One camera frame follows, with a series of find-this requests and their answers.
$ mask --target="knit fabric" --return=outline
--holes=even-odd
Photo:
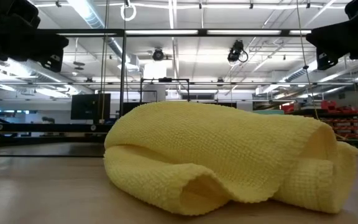
[[[120,189],[172,213],[272,198],[337,213],[358,149],[312,118],[201,103],[149,103],[110,130],[104,165]]]

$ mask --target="computer monitor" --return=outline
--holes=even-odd
[[[100,119],[109,119],[110,102],[110,94],[73,95],[71,119],[92,119],[94,123]]]

